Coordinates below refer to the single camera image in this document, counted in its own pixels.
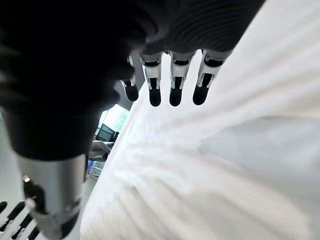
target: white cloth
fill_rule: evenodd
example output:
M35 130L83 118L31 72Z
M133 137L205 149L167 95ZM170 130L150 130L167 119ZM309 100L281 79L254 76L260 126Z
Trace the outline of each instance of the white cloth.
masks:
M320 239L320 2L268 0L205 104L140 91L84 210L82 240Z

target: robotic hand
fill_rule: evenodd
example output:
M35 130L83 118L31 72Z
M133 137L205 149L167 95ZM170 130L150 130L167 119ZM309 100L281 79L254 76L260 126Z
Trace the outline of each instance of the robotic hand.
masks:
M0 1L0 105L26 204L47 238L63 239L77 220L85 155L101 112L119 99L115 82L138 98L129 55L140 54L153 106L161 103L161 56L171 55L169 101L178 106L192 56L202 49L193 95L200 105L262 4Z

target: black fingertip pad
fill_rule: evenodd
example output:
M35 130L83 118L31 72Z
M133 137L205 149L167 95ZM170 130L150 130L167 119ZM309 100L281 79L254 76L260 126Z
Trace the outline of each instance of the black fingertip pad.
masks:
M169 102L173 107L176 107L181 103L181 98L182 98L182 89L170 88Z
M195 105L201 105L205 102L208 95L208 88L205 86L196 86L193 93L193 102Z
M6 209L7 205L8 203L6 201L0 202L0 213L2 213Z
M39 229L35 226L32 232L29 234L28 240L35 240L39 233Z
M161 103L160 89L149 90L149 99L152 106L158 107Z
M132 102L136 101L139 97L137 85L134 85L134 86L127 85L126 87L124 87L124 91L125 91L126 97Z

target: metal joint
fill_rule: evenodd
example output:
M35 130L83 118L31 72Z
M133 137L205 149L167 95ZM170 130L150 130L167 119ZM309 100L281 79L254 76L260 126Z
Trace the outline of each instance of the metal joint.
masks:
M207 54L206 51L204 51L203 56L202 56L202 60L201 60L201 65L200 65L199 72L198 72L198 79L197 79L196 85L199 88L201 88L203 86L205 74L211 75L209 83L206 85L206 88L208 89L208 88L210 88L213 80L216 78L216 76L221 68L221 65L215 66L215 67L206 65L206 63L205 63L206 54Z
M157 66L145 66L142 65L144 77L148 83L149 90L152 90L151 79L156 79L156 89L160 89L160 80L161 80L161 63Z

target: person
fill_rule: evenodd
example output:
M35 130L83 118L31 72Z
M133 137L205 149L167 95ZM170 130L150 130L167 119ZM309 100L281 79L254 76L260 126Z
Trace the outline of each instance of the person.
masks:
M93 140L90 148L90 152L86 156L86 166L84 180L88 179L91 168L94 165L94 161L105 162L114 142Z
M105 162L111 151L107 144L109 144L107 141L92 141L88 160Z

